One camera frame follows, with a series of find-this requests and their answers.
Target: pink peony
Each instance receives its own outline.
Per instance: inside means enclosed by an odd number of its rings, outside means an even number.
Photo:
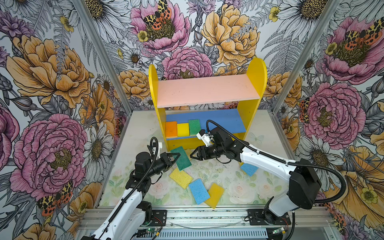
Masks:
[[[368,29],[374,22],[358,22],[347,17],[328,38],[328,47],[322,62],[322,69],[327,76],[331,75],[339,81],[348,81],[357,85],[373,77],[384,67],[384,36],[373,45],[359,44],[353,50],[345,49],[345,34],[348,31],[361,32]]]
[[[190,47],[176,49],[162,63],[168,80],[210,77],[213,73],[208,56]]]
[[[332,149],[347,147],[364,127],[366,116],[360,106],[356,88],[347,83],[321,83],[310,97],[309,123],[304,124],[304,131],[328,142]]]
[[[16,118],[7,108],[0,106],[0,170],[5,167],[12,152],[12,142],[19,134]]]
[[[15,143],[18,168],[11,175],[11,189],[38,200],[60,192],[69,181],[77,187],[85,175],[81,165],[86,142],[83,127],[65,114],[26,127]]]
[[[168,7],[172,11],[170,24],[174,27],[174,33],[169,37],[162,37],[160,39],[154,38],[151,40],[150,38],[143,38],[144,47],[148,50],[148,52],[152,55],[161,54],[163,52],[173,51],[179,46],[184,46],[188,42],[189,33],[190,33],[190,22],[189,18],[184,18],[183,13],[180,12],[179,6],[172,3],[168,0]],[[140,8],[132,8],[131,9],[131,20],[134,27],[131,28],[132,33],[138,34],[148,34],[147,33],[147,25],[144,23],[143,18],[149,15],[154,15],[157,11],[157,3],[154,7],[148,5],[147,8],[144,8],[142,5]]]

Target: black mounting plate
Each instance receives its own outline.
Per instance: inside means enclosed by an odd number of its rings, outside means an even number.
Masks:
[[[263,211],[263,209],[248,209],[247,212],[248,212],[248,216],[249,216],[249,224],[251,226],[256,226],[256,225],[270,225],[268,223],[266,223],[264,220],[262,219],[258,219],[256,216],[258,216],[259,214],[261,214]],[[281,216],[275,223],[275,225],[286,225],[285,221],[282,219],[284,218],[288,225],[291,224],[291,220],[289,218],[289,215],[288,213],[286,212],[283,216]]]
[[[166,225],[167,222],[167,210],[153,210],[152,209],[152,216],[157,217],[161,223],[157,220],[152,219],[151,223],[148,226],[151,227],[160,227],[161,224],[163,227]]]

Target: green sponge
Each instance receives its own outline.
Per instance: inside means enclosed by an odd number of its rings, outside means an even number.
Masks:
[[[193,119],[193,120],[188,120],[189,123],[189,134],[191,136],[196,136],[201,130],[200,127],[200,120],[198,119]]]
[[[178,147],[170,151],[171,153],[178,152],[180,153],[180,157],[177,159],[176,164],[179,170],[186,169],[189,166],[192,166],[191,161],[189,160],[187,154],[185,153],[183,147]]]

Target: floral wallpaper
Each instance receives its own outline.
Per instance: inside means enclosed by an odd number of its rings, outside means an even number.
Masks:
[[[127,121],[70,7],[0,0],[2,239],[74,239]]]
[[[65,0],[65,17],[83,29]],[[244,74],[249,61],[263,58],[268,73],[288,76],[327,0],[86,0],[89,12],[133,109],[154,109],[148,67],[160,80]],[[330,26],[344,18],[338,9]],[[87,39],[86,31],[82,38]],[[285,78],[277,80],[278,92]],[[292,104],[301,98],[300,83]],[[275,94],[260,108],[271,108]],[[172,109],[228,109],[237,102]]]
[[[298,159],[344,176],[345,194],[326,206],[348,240],[384,239],[383,9],[379,0],[342,1],[277,113]],[[286,78],[271,75],[267,98]],[[316,173],[319,198],[339,191],[336,176]]]

